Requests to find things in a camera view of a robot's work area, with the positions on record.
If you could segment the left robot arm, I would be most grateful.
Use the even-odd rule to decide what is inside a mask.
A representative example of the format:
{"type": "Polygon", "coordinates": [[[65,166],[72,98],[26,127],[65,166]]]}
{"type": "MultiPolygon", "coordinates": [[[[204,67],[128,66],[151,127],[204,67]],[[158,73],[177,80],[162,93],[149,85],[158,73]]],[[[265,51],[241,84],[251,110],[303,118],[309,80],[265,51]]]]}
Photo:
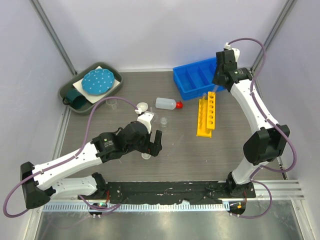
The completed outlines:
{"type": "Polygon", "coordinates": [[[151,131],[139,122],[132,121],[115,132],[103,132],[72,153],[47,163],[34,165],[25,162],[20,166],[20,179],[25,207],[41,207],[58,193],[60,180],[89,167],[120,159],[133,151],[156,157],[162,150],[162,131],[155,132],[154,142],[150,141],[151,131]]]}

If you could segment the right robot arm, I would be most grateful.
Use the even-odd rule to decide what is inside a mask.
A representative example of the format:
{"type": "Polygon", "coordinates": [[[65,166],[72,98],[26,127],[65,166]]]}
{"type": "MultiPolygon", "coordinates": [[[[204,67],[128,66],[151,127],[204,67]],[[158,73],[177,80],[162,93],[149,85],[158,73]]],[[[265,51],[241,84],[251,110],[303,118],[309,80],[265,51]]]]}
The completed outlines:
{"type": "Polygon", "coordinates": [[[253,76],[247,68],[238,67],[240,51],[225,47],[216,53],[216,70],[212,82],[222,86],[239,103],[249,123],[252,135],[243,145],[243,160],[226,179],[226,193],[233,198],[241,197],[250,187],[252,177],[268,163],[281,156],[286,140],[279,133],[290,134],[287,125],[279,125],[262,102],[255,87],[253,76]]]}

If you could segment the large clear test tube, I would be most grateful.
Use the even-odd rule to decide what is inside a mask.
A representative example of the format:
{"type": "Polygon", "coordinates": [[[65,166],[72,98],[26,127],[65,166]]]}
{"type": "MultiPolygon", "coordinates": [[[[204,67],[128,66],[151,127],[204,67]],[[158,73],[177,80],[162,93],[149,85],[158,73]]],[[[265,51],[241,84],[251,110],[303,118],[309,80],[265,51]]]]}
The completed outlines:
{"type": "Polygon", "coordinates": [[[207,93],[206,92],[202,94],[201,99],[202,100],[207,100],[207,93]]]}

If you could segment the thin clear test tube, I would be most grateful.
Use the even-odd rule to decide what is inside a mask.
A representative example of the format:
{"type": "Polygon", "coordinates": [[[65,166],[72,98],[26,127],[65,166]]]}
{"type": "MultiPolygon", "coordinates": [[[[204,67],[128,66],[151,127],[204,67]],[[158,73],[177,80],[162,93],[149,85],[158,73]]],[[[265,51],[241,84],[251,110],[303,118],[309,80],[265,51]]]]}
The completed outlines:
{"type": "Polygon", "coordinates": [[[215,97],[215,95],[216,95],[216,91],[217,91],[217,89],[219,88],[219,86],[218,85],[215,85],[214,86],[214,88],[213,88],[213,90],[212,90],[212,93],[211,93],[211,97],[212,98],[214,98],[215,97]]]}

